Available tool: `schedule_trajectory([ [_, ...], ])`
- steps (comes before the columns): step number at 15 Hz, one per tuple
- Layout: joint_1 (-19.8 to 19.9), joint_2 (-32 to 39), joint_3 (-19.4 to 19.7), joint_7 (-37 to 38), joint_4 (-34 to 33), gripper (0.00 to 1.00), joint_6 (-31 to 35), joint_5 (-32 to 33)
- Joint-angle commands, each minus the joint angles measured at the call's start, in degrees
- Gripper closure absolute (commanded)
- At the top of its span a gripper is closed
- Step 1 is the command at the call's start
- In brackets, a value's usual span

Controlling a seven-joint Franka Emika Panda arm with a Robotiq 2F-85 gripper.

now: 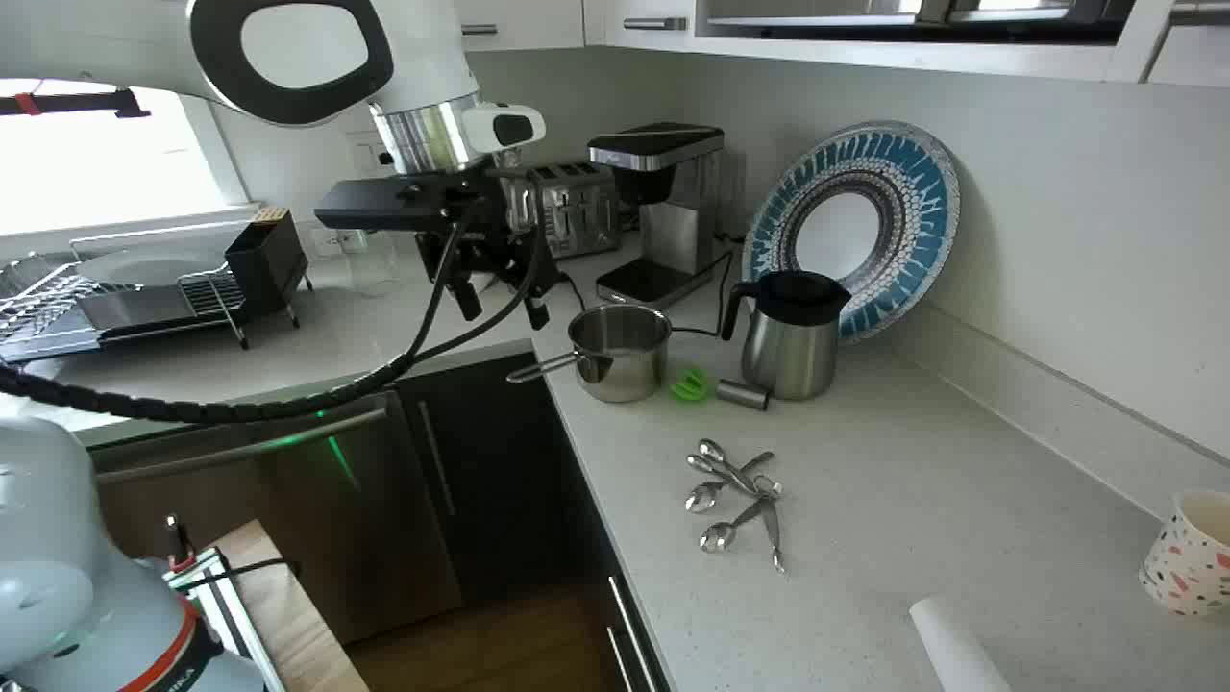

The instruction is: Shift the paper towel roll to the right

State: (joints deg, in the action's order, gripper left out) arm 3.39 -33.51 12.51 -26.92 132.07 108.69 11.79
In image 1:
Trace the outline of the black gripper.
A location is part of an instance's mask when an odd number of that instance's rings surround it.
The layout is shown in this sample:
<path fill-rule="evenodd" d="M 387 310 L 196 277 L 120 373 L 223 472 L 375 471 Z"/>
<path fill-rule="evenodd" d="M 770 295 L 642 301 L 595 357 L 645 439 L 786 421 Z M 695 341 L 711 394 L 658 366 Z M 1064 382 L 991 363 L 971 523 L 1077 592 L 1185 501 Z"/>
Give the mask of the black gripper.
<path fill-rule="evenodd" d="M 481 316 L 469 277 L 492 275 L 511 290 L 530 286 L 519 295 L 530 330 L 549 323 L 553 260 L 533 225 L 511 225 L 506 187 L 488 169 L 337 180 L 315 204 L 315 218 L 335 230 L 410 230 L 425 269 L 446 264 L 443 286 L 465 319 Z"/>

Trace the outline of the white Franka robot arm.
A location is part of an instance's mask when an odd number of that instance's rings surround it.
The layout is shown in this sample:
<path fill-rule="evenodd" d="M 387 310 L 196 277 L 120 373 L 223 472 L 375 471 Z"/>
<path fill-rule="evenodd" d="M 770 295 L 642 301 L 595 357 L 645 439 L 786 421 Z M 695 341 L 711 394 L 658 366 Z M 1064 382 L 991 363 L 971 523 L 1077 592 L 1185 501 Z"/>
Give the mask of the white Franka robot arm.
<path fill-rule="evenodd" d="M 475 94 L 451 0 L 0 0 L 10 76 L 170 87 L 265 123 L 366 104 L 410 225 L 446 237 L 435 290 L 469 294 L 465 248 L 519 290 L 544 237 L 506 225 L 481 160 L 544 135 L 533 109 Z M 265 692 L 157 567 L 101 517 L 92 457 L 50 421 L 0 428 L 0 673 L 18 692 Z"/>

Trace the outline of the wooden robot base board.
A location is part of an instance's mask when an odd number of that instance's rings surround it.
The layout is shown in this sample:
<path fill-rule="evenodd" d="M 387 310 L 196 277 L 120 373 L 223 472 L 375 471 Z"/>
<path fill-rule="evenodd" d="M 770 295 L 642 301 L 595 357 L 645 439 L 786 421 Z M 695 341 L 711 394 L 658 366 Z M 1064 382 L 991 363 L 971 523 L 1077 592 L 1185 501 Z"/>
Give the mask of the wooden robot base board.
<path fill-rule="evenodd" d="M 270 692 L 369 692 L 366 676 L 300 585 L 297 563 L 256 519 L 211 540 L 229 576 L 207 624 L 229 655 L 256 664 Z"/>

